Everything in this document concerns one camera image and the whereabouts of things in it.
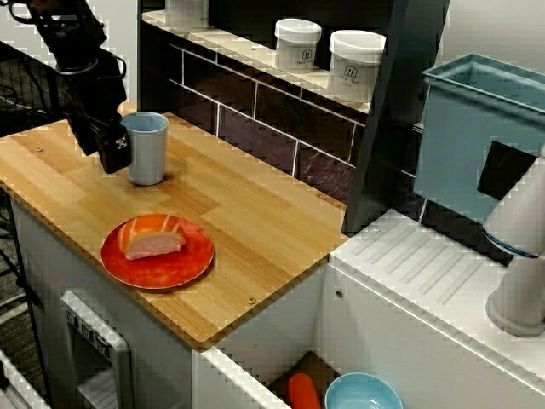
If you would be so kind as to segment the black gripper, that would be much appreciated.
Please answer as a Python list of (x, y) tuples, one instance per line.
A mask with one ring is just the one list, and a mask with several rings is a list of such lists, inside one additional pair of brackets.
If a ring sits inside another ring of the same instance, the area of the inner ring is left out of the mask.
[(67, 121), (83, 153), (98, 151), (107, 174), (129, 166), (129, 136), (118, 114), (126, 99), (124, 60), (113, 54), (62, 54), (57, 70), (64, 80)]

